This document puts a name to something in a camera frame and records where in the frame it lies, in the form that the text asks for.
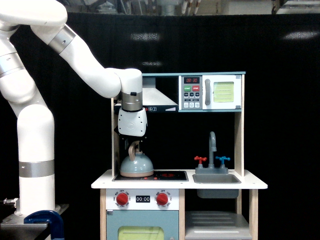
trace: red knob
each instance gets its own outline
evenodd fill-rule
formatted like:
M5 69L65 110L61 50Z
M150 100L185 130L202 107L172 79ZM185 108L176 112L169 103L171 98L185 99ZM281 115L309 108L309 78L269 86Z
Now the red knob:
M119 205L126 205L126 203L128 202L129 198L128 195L125 193L120 193L118 196L116 196L116 202Z
M194 160L199 160L199 164L202 164L202 161L207 161L206 157L195 156Z
M156 196L156 203L159 205L166 205L168 203L168 196L165 193L159 193Z

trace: green button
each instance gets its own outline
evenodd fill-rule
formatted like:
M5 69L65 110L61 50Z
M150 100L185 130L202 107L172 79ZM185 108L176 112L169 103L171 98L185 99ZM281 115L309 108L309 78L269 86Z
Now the green button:
M185 92L191 92L191 86L184 86Z

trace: blue faucet handle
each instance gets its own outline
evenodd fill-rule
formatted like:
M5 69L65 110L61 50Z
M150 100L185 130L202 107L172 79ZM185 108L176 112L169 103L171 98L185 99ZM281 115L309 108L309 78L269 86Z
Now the blue faucet handle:
M230 157L226 157L226 156L222 156L222 157L216 156L215 159L219 159L221 161L221 164L225 164L225 160L230 161Z

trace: oven window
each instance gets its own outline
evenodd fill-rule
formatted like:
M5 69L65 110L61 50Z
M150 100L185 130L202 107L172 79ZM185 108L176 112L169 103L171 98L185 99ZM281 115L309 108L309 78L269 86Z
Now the oven window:
M213 84L213 101L231 103L234 101L235 83L233 81L215 82Z
M165 234L158 226L122 226L118 240L165 240Z

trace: digital display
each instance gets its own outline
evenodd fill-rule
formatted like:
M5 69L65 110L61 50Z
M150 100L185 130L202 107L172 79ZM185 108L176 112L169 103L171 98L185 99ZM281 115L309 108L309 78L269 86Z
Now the digital display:
M184 84L200 84L199 76L185 77Z
M136 203L150 203L150 196L135 196Z

